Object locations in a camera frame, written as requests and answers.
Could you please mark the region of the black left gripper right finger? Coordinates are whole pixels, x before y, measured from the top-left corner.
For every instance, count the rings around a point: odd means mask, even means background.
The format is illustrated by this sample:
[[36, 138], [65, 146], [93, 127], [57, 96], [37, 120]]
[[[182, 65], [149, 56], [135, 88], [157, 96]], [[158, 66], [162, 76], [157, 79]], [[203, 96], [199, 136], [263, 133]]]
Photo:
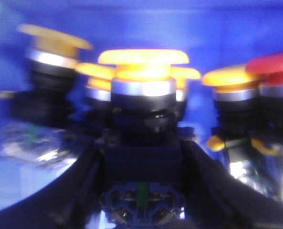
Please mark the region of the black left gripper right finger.
[[195, 229], [283, 229], [283, 203], [232, 177], [193, 141], [182, 141], [187, 217]]

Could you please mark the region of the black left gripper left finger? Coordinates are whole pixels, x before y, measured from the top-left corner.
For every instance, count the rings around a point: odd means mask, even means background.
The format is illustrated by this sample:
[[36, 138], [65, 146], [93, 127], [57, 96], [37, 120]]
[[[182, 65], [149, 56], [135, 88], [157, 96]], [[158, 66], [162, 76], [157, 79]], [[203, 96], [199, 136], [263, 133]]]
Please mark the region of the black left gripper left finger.
[[100, 212], [103, 156], [93, 139], [74, 149], [80, 156], [57, 179], [0, 211], [0, 229], [83, 229]]

